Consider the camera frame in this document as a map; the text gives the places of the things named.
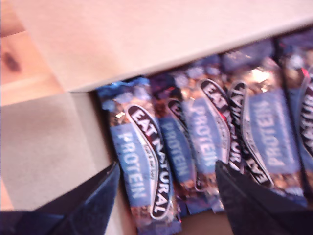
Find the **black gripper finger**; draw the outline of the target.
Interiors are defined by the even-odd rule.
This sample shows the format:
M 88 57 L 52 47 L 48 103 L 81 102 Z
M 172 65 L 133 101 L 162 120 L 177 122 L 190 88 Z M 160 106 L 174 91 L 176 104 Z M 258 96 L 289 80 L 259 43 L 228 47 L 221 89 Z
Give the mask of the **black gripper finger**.
M 114 162 L 81 185 L 34 210 L 26 235 L 103 235 L 120 178 Z
M 216 162 L 220 198 L 235 235 L 311 235 L 313 211 Z

